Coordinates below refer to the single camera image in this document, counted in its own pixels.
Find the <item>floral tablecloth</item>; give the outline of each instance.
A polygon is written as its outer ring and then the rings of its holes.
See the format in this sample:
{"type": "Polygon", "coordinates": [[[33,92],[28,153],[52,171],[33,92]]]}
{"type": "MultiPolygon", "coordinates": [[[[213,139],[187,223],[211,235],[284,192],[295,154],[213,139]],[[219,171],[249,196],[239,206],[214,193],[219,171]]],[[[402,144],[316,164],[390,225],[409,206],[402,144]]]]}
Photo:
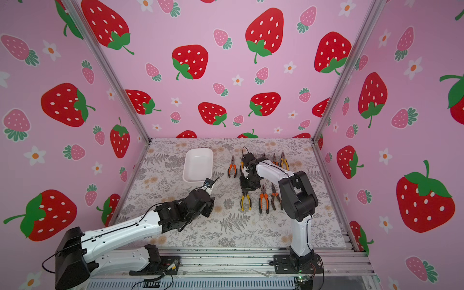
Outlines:
{"type": "MultiPolygon", "coordinates": [[[[311,143],[307,139],[154,139],[143,165],[137,172],[117,223],[145,213],[155,203],[184,198],[194,186],[182,179],[185,154],[193,148],[210,148],[213,155],[214,184],[211,196],[215,197],[214,210],[209,218],[199,216],[182,232],[169,231],[157,237],[144,238],[128,246],[156,244],[172,247],[287,247],[292,241],[290,218],[285,211],[269,214],[258,211],[260,191],[250,192],[252,210],[240,209],[242,196],[237,178],[228,178],[227,169],[235,156],[240,165],[242,147],[268,158],[278,158],[285,152],[290,170],[303,170],[319,199],[313,215],[311,242],[314,247],[345,247],[335,212],[322,180],[311,143]]],[[[271,183],[262,180],[271,203],[271,183]]]]}

